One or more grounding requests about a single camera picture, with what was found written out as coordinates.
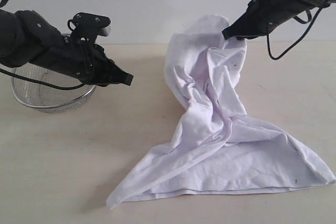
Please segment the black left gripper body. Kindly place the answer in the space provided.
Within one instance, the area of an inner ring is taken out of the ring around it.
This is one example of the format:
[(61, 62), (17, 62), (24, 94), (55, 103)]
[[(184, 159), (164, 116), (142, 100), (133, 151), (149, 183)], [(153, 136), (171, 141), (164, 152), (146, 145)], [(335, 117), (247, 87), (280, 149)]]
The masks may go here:
[(83, 40), (52, 46), (34, 59), (34, 65), (75, 78), (87, 85), (118, 83), (118, 66), (98, 45)]

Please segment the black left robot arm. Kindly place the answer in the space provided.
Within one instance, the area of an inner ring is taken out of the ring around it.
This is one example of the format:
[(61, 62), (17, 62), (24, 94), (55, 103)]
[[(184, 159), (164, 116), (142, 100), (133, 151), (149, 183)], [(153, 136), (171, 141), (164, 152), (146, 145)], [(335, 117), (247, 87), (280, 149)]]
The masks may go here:
[(74, 25), (62, 34), (33, 10), (1, 11), (1, 64), (18, 68), (27, 63), (72, 77), (85, 85), (131, 85), (133, 75), (109, 59), (96, 43), (108, 36), (111, 20), (79, 12), (68, 20)]

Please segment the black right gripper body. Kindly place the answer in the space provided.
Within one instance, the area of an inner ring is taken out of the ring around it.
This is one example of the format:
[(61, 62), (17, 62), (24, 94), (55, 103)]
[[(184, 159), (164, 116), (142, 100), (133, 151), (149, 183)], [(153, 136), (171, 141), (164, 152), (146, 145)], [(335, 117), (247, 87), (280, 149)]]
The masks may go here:
[(257, 38), (283, 24), (286, 0), (253, 0), (248, 4), (247, 32), (244, 38)]

